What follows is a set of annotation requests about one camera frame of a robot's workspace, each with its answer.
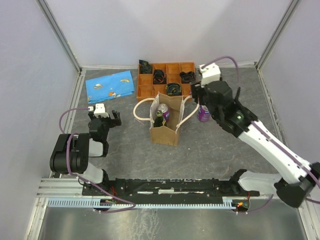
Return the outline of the green glass bottle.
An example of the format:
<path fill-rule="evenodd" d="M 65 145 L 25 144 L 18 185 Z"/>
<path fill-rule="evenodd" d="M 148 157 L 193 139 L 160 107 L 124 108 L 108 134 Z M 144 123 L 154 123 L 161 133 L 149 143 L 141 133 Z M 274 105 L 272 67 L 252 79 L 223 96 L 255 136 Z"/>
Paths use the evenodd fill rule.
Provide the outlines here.
<path fill-rule="evenodd" d="M 153 127 L 158 128 L 158 127 L 162 127 L 165 125 L 166 125 L 166 120 L 163 116 L 163 112 L 161 110 L 158 110 L 156 112 L 156 118 L 154 120 Z"/>

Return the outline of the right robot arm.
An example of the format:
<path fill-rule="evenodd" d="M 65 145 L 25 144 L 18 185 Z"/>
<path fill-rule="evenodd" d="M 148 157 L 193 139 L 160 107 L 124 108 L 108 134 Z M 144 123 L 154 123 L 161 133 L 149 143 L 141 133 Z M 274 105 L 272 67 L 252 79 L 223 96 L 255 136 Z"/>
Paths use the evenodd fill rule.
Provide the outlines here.
<path fill-rule="evenodd" d="M 258 191 L 276 194 L 285 204 L 298 208 L 320 182 L 320 164 L 299 157 L 274 135 L 258 117 L 239 101 L 240 90 L 233 95 L 223 80 L 193 81 L 191 96 L 198 104 L 208 108 L 213 120 L 226 132 L 255 149 L 276 170 L 277 174 L 254 173 L 238 170 L 219 190 L 231 191 L 236 196 Z"/>

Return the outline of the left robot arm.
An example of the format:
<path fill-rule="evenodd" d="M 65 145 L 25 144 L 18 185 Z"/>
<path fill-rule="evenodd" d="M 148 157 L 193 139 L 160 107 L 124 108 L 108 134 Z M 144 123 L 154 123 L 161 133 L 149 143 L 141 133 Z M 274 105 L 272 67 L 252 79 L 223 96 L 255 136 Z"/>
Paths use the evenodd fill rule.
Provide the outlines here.
<path fill-rule="evenodd" d="M 73 173 L 93 183 L 93 189 L 99 195 L 106 195 L 111 189 L 108 174 L 89 163 L 89 158 L 105 157 L 108 154 L 109 130 L 122 125 L 120 113 L 113 110 L 112 115 L 113 118 L 104 110 L 90 111 L 89 132 L 75 135 L 69 148 L 67 143 L 71 135 L 60 134 L 49 161 L 51 171 L 62 175 Z"/>

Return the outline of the purple soda can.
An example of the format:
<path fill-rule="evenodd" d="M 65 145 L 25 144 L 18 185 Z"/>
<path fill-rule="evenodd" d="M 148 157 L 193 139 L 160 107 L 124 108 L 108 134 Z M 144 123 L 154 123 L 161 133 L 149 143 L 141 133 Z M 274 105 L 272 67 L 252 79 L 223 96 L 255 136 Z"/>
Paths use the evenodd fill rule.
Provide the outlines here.
<path fill-rule="evenodd" d="M 157 107 L 157 111 L 161 111 L 162 112 L 162 115 L 163 115 L 163 117 L 164 117 L 166 122 L 169 121 L 170 108 L 168 107 L 167 104 L 165 104 L 165 103 L 159 104 L 159 106 Z"/>
<path fill-rule="evenodd" d="M 208 108 L 205 105 L 200 105 L 198 109 L 198 115 L 197 118 L 200 122 L 208 122 L 210 119 L 210 112 Z"/>

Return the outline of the brown canvas bag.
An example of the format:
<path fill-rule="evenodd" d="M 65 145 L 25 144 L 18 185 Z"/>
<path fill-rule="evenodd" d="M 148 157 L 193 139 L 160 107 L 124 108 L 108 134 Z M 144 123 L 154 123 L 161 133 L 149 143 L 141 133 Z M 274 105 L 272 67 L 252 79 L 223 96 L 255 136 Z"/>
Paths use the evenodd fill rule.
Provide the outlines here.
<path fill-rule="evenodd" d="M 191 100 L 192 96 L 168 96 L 158 93 L 156 97 L 149 97 L 139 101 L 133 108 L 133 116 L 138 121 L 147 121 L 150 124 L 150 140 L 152 143 L 177 146 L 182 125 L 190 119 L 199 109 L 197 104 L 195 109 L 186 117 L 184 117 L 185 104 Z M 136 114 L 137 108 L 144 102 L 151 102 L 148 117 L 139 117 Z M 155 127 L 156 110 L 160 104 L 165 104 L 169 107 L 169 121 L 165 126 Z"/>

